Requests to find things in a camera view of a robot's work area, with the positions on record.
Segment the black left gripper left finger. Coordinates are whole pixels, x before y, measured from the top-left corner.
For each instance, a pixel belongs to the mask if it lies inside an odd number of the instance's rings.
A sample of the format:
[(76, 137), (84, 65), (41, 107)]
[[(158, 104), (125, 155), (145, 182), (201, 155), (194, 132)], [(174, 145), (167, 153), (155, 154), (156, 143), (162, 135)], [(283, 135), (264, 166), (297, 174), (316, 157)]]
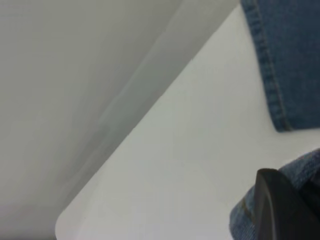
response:
[(258, 240), (318, 240), (320, 220), (290, 180), (275, 169), (260, 169), (254, 193)]

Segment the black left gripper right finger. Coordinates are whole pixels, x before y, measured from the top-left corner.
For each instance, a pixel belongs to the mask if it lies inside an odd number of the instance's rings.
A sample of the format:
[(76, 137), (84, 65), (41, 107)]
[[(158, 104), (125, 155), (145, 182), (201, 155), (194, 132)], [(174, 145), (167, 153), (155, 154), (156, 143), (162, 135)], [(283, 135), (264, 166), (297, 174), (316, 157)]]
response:
[(312, 213), (320, 219), (320, 185), (309, 180), (299, 190), (299, 194)]

